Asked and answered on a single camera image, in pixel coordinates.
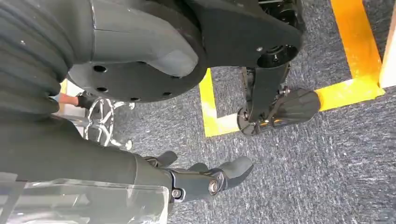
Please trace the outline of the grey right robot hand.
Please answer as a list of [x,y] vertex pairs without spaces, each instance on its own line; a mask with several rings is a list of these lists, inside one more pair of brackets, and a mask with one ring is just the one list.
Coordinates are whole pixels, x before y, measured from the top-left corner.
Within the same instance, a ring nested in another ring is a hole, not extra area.
[[54,97],[76,64],[145,62],[184,77],[203,61],[166,20],[102,0],[0,3],[0,176],[58,178],[181,189],[185,201],[240,185],[253,169],[239,157],[217,168],[155,167],[145,158],[85,140],[56,116]]

